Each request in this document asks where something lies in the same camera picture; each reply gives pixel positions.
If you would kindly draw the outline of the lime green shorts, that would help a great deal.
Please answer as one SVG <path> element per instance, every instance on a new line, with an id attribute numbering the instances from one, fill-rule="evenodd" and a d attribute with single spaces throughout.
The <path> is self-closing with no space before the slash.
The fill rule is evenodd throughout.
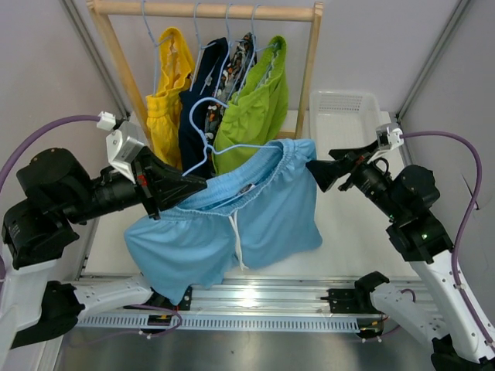
<path id="1" fill-rule="evenodd" d="M 243 165 L 258 147 L 275 139 L 288 111 L 285 73 L 287 42 L 274 36 L 259 61 L 249 70 L 242 89 L 228 102 L 213 146 L 218 175 Z"/>

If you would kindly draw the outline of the light blue shorts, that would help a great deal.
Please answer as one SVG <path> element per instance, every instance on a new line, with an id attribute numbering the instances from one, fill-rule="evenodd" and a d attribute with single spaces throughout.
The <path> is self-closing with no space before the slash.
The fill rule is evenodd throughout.
<path id="1" fill-rule="evenodd" d="M 171 303 L 191 285 L 219 284 L 233 268 L 258 270 L 319 248 L 310 139 L 281 139 L 157 220 L 143 217 L 125 244 L 151 288 Z"/>

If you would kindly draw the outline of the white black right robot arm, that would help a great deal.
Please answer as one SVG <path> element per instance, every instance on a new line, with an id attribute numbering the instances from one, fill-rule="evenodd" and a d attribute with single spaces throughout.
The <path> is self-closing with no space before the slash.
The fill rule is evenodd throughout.
<path id="1" fill-rule="evenodd" d="M 357 188 L 389 219 L 391 245 L 422 279 L 440 316 L 431 316 L 379 272 L 356 281 L 353 303 L 361 311 L 375 309 L 391 317 L 427 347 L 437 370 L 492 370 L 494 327 L 461 279 L 459 242 L 449 238 L 430 210 L 440 197 L 432 171 L 408 165 L 392 178 L 377 165 L 384 153 L 403 143 L 398 137 L 334 149 L 329 151 L 331 160 L 312 160 L 306 167 L 324 192 L 345 177 L 341 192 Z"/>

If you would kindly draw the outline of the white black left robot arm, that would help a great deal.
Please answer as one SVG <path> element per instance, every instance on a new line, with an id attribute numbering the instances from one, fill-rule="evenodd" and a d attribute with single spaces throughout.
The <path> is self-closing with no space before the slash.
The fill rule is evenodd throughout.
<path id="1" fill-rule="evenodd" d="M 142 205 L 151 220 L 207 187 L 141 148 L 126 165 L 91 178 L 64 148 L 39 153 L 18 171 L 26 195 L 2 223 L 5 280 L 1 290 L 1 350 L 45 342 L 82 319 L 124 306 L 161 308 L 167 289 L 141 275 L 91 287 L 64 284 L 50 275 L 77 241 L 73 226 Z"/>

